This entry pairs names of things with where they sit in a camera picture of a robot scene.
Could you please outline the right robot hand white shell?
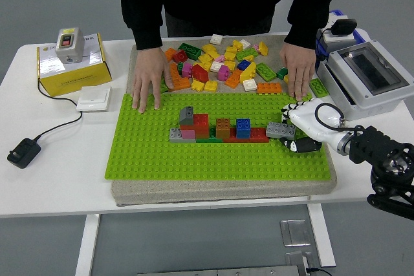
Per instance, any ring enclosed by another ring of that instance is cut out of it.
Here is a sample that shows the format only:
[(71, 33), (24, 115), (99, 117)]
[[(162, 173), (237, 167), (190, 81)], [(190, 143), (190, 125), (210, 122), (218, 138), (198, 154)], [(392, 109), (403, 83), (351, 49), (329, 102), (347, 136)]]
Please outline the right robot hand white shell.
[(306, 137), (297, 140), (279, 139), (291, 151), (295, 153), (318, 151), (323, 142), (334, 149), (342, 146), (346, 132), (337, 130), (342, 115), (334, 105), (313, 98), (309, 101), (290, 103), (281, 111), (283, 123), (289, 120), (306, 134)]

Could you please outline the person's left hand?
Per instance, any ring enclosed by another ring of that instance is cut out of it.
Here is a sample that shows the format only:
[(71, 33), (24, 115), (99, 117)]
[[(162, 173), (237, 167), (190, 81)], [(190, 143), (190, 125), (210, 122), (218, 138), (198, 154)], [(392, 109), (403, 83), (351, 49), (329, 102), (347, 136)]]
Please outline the person's left hand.
[(288, 94), (301, 101), (307, 95), (309, 81), (314, 75), (315, 50), (284, 43), (279, 55), (288, 69)]

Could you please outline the person's right hand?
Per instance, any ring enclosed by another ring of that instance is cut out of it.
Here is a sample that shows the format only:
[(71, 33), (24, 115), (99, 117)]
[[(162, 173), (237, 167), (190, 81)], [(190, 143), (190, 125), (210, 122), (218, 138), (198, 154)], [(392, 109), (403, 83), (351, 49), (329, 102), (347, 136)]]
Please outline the person's right hand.
[(160, 107), (160, 83), (164, 81), (169, 89), (174, 88), (166, 56), (160, 47), (139, 50), (136, 57), (135, 77), (131, 95), (132, 108), (144, 113), (147, 105), (149, 86), (152, 85), (154, 108)]

